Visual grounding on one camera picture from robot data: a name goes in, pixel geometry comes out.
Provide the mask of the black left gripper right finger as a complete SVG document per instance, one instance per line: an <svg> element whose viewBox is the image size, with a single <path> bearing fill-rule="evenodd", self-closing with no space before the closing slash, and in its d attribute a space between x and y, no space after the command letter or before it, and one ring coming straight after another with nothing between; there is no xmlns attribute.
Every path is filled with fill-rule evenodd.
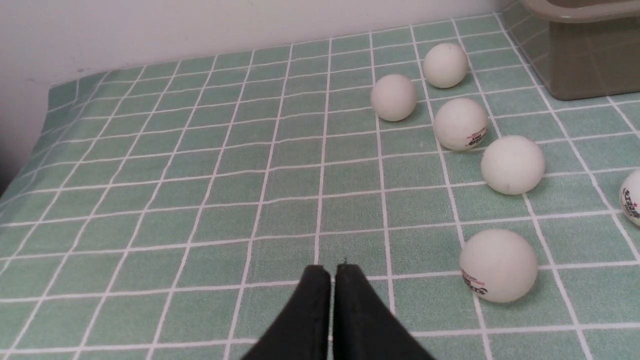
<svg viewBox="0 0 640 360"><path fill-rule="evenodd" d="M335 360L432 360L396 319L361 267L342 263L334 283Z"/></svg>

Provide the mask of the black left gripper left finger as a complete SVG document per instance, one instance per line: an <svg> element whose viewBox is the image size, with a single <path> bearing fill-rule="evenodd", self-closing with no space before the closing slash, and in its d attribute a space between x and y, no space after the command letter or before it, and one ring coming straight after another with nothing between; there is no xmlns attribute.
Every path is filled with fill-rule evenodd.
<svg viewBox="0 0 640 360"><path fill-rule="evenodd" d="M243 360L326 360L331 291L329 272L308 265L288 303Z"/></svg>

